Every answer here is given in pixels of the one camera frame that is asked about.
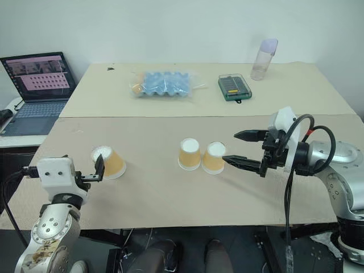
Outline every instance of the laptop keyboard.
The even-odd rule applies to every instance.
[[[58,117],[66,102],[51,104],[25,104],[19,110],[16,118]]]

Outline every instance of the laptop screen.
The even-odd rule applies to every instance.
[[[55,101],[71,96],[76,84],[62,52],[1,58],[24,101]]]

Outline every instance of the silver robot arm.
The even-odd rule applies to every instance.
[[[65,273],[69,250],[80,235],[78,221],[81,205],[88,200],[88,182],[102,180],[104,161],[100,156],[96,174],[88,176],[76,172],[68,157],[42,159],[36,168],[52,203],[43,205],[15,273]]]
[[[351,144],[336,142],[332,161],[316,173],[316,166],[328,159],[331,143],[300,142],[300,127],[297,124],[296,130],[293,129],[289,135],[293,123],[299,118],[290,107],[286,107],[271,116],[268,130],[246,130],[234,135],[249,142],[262,141],[264,155],[261,162],[237,155],[224,156],[223,159],[237,168],[256,172],[261,177],[265,177],[268,168],[284,167],[285,172],[294,168],[297,175],[315,175],[320,178],[327,188],[337,216],[340,231],[338,244],[346,258],[344,272],[364,272],[363,154]]]

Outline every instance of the upside-down paper cup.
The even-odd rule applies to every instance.
[[[99,155],[104,159],[105,179],[116,179],[124,174],[126,162],[111,147],[96,147],[91,154],[92,160],[96,162]]]
[[[224,170],[225,162],[222,156],[225,152],[225,145],[221,142],[210,143],[202,158],[202,168],[211,175],[218,175]]]
[[[201,153],[200,145],[193,138],[185,138],[181,141],[178,165],[186,171],[193,171],[200,166]]]

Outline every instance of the plastic bottle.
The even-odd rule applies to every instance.
[[[277,45],[277,39],[266,39],[262,41],[250,74],[253,80],[260,81],[264,78],[277,49]]]

